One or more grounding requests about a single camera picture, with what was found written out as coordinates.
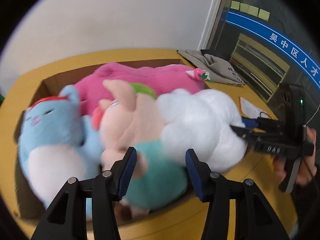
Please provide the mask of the person's right hand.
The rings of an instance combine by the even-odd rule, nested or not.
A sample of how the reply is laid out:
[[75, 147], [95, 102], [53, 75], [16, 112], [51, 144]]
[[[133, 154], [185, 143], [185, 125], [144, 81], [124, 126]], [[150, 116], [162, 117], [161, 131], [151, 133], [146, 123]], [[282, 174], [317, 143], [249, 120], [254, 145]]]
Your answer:
[[[306, 135], [308, 137], [308, 140], [313, 143], [313, 154], [312, 156], [304, 157], [304, 159], [300, 163], [300, 167], [296, 177], [296, 184], [300, 186], [308, 185], [312, 181], [312, 177], [317, 172], [317, 167], [315, 165], [317, 132], [313, 128], [306, 127]], [[272, 164], [274, 176], [277, 182], [281, 183], [286, 177], [284, 162], [279, 160], [277, 157], [274, 157]]]

